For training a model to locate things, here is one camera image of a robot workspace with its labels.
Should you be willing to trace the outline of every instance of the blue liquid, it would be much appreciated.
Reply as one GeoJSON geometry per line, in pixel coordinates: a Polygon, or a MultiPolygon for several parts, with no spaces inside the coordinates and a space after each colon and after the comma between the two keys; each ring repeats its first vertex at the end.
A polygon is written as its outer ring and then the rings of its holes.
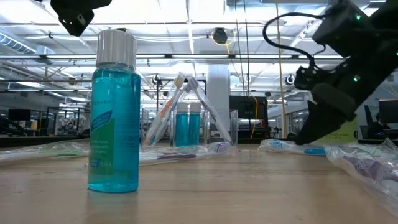
{"type": "Polygon", "coordinates": [[[140,77],[105,65],[93,74],[88,188],[132,192],[138,188],[140,77]]]}
{"type": "Polygon", "coordinates": [[[175,117],[175,146],[188,146],[188,114],[177,113],[175,117]]]}
{"type": "Polygon", "coordinates": [[[199,145],[200,113],[189,114],[189,145],[199,145]]]}

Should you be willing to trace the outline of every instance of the mouthwash bottle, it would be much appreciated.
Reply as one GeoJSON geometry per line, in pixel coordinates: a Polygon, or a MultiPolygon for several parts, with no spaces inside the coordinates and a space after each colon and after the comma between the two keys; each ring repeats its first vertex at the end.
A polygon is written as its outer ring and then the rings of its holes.
{"type": "Polygon", "coordinates": [[[99,33],[93,74],[88,188],[132,192],[138,188],[140,76],[137,42],[126,29],[99,33]]]}
{"type": "Polygon", "coordinates": [[[189,145],[199,145],[201,103],[190,103],[189,106],[189,145]]]}
{"type": "Polygon", "coordinates": [[[188,103],[177,103],[175,115],[175,146],[187,146],[188,141],[188,103]]]}

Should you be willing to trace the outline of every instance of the white pillar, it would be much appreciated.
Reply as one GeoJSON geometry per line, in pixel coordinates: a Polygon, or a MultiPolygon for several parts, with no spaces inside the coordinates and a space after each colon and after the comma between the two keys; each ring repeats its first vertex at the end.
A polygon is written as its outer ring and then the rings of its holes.
{"type": "Polygon", "coordinates": [[[207,74],[207,98],[220,116],[221,124],[229,130],[229,65],[209,65],[207,74]]]}

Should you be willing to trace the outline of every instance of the bottle label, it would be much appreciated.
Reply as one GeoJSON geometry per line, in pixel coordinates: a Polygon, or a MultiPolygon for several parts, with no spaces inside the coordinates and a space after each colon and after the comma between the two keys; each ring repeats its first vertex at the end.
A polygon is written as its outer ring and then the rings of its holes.
{"type": "Polygon", "coordinates": [[[111,116],[112,110],[91,122],[89,163],[93,174],[113,174],[114,119],[111,116]]]}

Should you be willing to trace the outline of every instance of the green label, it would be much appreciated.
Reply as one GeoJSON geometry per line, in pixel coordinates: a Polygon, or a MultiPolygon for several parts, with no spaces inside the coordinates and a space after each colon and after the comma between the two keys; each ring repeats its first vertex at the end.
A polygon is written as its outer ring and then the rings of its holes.
{"type": "Polygon", "coordinates": [[[90,173],[113,175],[114,119],[90,134],[90,173]]]}

